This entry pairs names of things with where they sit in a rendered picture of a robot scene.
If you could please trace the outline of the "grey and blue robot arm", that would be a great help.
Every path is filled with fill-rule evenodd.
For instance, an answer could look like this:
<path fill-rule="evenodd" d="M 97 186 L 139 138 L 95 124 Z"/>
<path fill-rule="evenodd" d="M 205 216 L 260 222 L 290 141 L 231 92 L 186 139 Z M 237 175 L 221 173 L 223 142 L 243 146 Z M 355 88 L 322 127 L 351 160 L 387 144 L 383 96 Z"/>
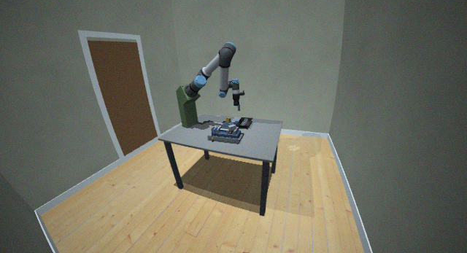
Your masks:
<path fill-rule="evenodd" d="M 219 54 L 197 74 L 196 78 L 185 86 L 185 93 L 190 97 L 195 97 L 198 91 L 207 83 L 207 79 L 212 75 L 212 72 L 220 66 L 220 92 L 219 97 L 225 98 L 229 88 L 239 90 L 239 80 L 232 79 L 228 81 L 228 70 L 231 65 L 231 60 L 236 52 L 236 46 L 227 42 L 218 52 Z"/>

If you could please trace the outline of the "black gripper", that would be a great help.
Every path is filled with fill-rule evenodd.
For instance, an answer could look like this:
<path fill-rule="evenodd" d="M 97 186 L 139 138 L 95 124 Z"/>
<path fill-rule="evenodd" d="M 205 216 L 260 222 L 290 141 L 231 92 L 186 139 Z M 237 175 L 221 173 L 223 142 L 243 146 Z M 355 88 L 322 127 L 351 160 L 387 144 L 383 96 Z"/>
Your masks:
<path fill-rule="evenodd" d="M 239 96 L 243 96 L 244 91 L 243 93 L 239 93 L 239 90 L 232 90 L 232 91 L 233 91 L 233 105 L 238 106 L 238 111 L 240 111 L 240 105 L 239 105 L 240 97 Z"/>

